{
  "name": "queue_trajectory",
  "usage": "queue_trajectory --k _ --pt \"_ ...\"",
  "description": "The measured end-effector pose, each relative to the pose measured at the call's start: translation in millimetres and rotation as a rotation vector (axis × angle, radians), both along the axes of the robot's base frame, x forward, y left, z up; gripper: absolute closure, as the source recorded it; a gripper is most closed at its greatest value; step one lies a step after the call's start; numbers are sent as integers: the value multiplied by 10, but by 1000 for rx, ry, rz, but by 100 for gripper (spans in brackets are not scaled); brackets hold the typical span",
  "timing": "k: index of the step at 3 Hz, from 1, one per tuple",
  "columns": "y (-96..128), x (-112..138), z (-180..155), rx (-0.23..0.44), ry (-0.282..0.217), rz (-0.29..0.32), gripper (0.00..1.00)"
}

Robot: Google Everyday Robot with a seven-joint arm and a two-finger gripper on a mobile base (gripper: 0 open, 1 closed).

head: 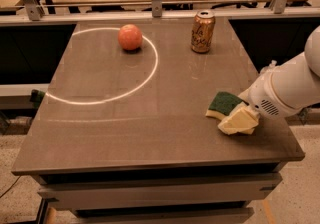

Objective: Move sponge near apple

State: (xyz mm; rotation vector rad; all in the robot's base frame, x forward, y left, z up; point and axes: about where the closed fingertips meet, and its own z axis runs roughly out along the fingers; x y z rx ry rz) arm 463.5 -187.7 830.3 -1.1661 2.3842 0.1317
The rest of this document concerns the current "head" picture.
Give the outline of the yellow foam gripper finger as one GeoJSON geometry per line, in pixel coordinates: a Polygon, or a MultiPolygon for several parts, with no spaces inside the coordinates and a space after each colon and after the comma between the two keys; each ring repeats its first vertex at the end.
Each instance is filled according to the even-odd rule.
{"type": "Polygon", "coordinates": [[[259,125],[260,114],[245,103],[238,104],[222,119],[218,128],[227,135],[242,133],[251,135],[259,125]]]}
{"type": "Polygon", "coordinates": [[[246,89],[244,90],[243,92],[241,92],[238,97],[242,100],[242,101],[245,101],[247,102],[248,101],[248,95],[249,95],[249,90],[246,89]]]}

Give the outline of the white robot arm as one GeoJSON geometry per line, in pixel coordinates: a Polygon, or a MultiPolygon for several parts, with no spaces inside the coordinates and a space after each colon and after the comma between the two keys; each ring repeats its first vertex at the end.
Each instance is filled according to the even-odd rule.
{"type": "Polygon", "coordinates": [[[225,134],[252,134],[259,117],[289,117],[320,102],[320,27],[308,37],[304,51],[282,65],[269,66],[240,97],[218,128],[225,134]]]}

